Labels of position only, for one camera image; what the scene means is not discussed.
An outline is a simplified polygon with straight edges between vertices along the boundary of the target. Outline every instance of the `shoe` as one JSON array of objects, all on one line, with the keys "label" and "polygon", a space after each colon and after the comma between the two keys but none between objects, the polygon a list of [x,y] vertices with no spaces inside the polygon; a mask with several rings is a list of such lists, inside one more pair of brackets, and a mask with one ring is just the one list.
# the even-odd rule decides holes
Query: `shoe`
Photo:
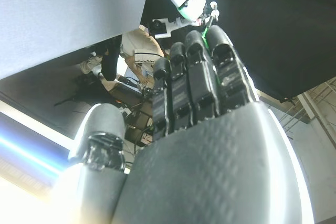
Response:
[{"label": "shoe", "polygon": [[92,56],[87,61],[83,61],[79,67],[80,71],[88,74],[95,66],[101,64],[102,57]]}]

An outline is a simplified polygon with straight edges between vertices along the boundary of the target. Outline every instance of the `black backdrop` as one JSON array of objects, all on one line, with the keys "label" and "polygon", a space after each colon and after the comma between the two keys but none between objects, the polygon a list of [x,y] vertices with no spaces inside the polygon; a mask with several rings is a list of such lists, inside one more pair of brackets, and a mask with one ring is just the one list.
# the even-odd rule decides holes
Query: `black backdrop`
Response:
[{"label": "black backdrop", "polygon": [[[336,0],[210,1],[217,1],[219,25],[261,91],[282,100],[336,76]],[[177,16],[169,0],[146,0],[142,23]]]}]

